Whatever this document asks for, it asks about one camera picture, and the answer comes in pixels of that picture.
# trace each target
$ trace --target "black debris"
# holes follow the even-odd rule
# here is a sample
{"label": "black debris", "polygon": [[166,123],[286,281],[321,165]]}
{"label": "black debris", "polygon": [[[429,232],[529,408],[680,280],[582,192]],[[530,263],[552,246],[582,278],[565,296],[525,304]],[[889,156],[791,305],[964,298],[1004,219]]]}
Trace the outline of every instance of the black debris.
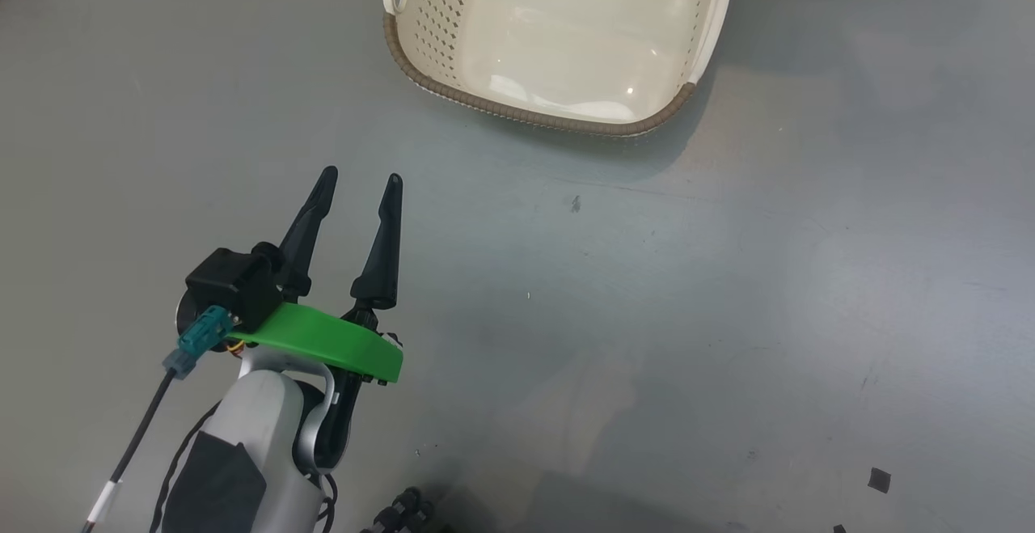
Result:
{"label": "black debris", "polygon": [[891,487],[891,475],[881,469],[869,469],[869,488],[876,488],[885,495]]}

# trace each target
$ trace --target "gray floor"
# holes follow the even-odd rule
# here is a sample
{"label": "gray floor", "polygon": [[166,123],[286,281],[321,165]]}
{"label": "gray floor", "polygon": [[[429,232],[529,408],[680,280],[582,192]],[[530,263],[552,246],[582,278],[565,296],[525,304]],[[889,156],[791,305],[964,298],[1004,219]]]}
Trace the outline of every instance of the gray floor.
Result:
{"label": "gray floor", "polygon": [[[334,164],[309,304],[400,172],[408,347],[336,531],[411,483],[472,533],[1030,529],[1032,1],[733,0],[687,109],[605,142],[411,86],[380,0],[0,0],[0,528],[78,528],[185,272]],[[234,372],[175,386],[103,531]]]}

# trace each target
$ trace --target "white plastic basket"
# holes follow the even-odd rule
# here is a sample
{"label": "white plastic basket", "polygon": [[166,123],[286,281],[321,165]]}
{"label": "white plastic basket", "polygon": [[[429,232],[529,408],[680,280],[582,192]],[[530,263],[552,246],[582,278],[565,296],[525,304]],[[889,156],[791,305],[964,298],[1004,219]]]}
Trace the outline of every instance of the white plastic basket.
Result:
{"label": "white plastic basket", "polygon": [[730,0],[384,0],[414,83],[500,117],[635,136],[691,95]]}

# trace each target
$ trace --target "brown basket rim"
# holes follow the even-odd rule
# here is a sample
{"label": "brown basket rim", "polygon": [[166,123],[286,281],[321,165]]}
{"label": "brown basket rim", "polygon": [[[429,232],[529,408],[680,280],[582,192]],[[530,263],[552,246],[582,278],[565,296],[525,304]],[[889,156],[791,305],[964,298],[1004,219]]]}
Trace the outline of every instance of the brown basket rim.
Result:
{"label": "brown basket rim", "polygon": [[555,117],[553,114],[534,113],[532,110],[518,109],[516,106],[502,105],[502,102],[479,97],[479,95],[470,94],[467,91],[460,90],[460,88],[446,86],[446,84],[433,80],[432,77],[417,69],[417,66],[407,57],[406,51],[403,51],[403,43],[398,38],[398,27],[395,17],[392,13],[384,13],[384,28],[388,51],[390,51],[392,58],[394,58],[395,64],[398,64],[403,72],[410,80],[413,80],[413,83],[416,83],[418,87],[439,94],[441,97],[449,98],[451,101],[459,102],[459,105],[480,110],[482,113],[495,114],[495,116],[505,117],[505,119],[520,120],[522,123],[538,124],[540,127],[589,132],[589,135],[596,136],[616,136],[616,138],[629,138],[629,136],[643,135],[643,132],[654,130],[654,128],[664,123],[666,120],[672,119],[678,110],[690,98],[696,88],[693,83],[683,84],[683,87],[676,93],[675,98],[672,98],[672,101],[664,109],[651,114],[647,119],[637,120],[634,123],[612,124],[598,123],[598,121],[592,120],[565,119],[565,117]]}

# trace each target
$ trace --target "black cable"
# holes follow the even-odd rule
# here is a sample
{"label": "black cable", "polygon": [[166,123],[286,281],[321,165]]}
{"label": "black cable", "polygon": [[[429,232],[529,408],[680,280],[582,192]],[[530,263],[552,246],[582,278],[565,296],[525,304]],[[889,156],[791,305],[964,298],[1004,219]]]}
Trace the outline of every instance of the black cable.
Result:
{"label": "black cable", "polygon": [[215,411],[218,410],[219,404],[223,404],[223,401],[216,402],[214,406],[209,408],[208,412],[205,412],[205,415],[190,428],[183,442],[180,442],[180,447],[176,449],[176,453],[173,454],[173,461],[169,464],[169,470],[166,471],[166,478],[161,480],[161,488],[158,491],[158,501],[154,503],[154,516],[151,517],[149,533],[155,533],[158,530],[158,526],[161,525],[161,506],[166,504],[166,499],[169,497],[169,484],[173,480],[173,475],[176,474],[176,467],[180,464],[180,457],[183,456],[183,452],[186,451],[187,446],[190,444],[190,439],[201,431],[207,419],[211,418],[215,414]]}
{"label": "black cable", "polygon": [[[144,412],[144,417],[141,418],[140,424],[137,426],[137,432],[134,433],[132,439],[129,440],[129,446],[126,446],[125,452],[122,452],[122,458],[119,460],[119,464],[115,467],[115,472],[112,473],[112,477],[108,479],[109,483],[118,484],[119,480],[122,479],[122,473],[126,471],[126,467],[129,466],[129,461],[132,460],[132,455],[137,453],[137,448],[140,447],[141,441],[144,440],[144,435],[147,433],[147,428],[151,426],[151,420],[154,419],[154,413],[158,411],[158,405],[161,404],[161,398],[166,396],[169,386],[176,379],[176,369],[170,368],[166,371],[166,376],[161,378],[161,383],[158,384],[158,389],[155,390],[154,396],[151,397],[151,404],[148,405],[147,411]],[[90,521],[83,525],[82,533],[90,533],[93,531],[94,523]]]}
{"label": "black cable", "polygon": [[329,498],[324,498],[324,502],[327,503],[327,507],[317,517],[317,523],[320,523],[321,519],[326,517],[327,521],[324,522],[323,533],[330,533],[330,528],[334,525],[334,504],[337,503],[337,483],[334,482],[334,477],[329,474],[325,474],[324,477],[327,479],[327,484],[330,484],[331,496]]}

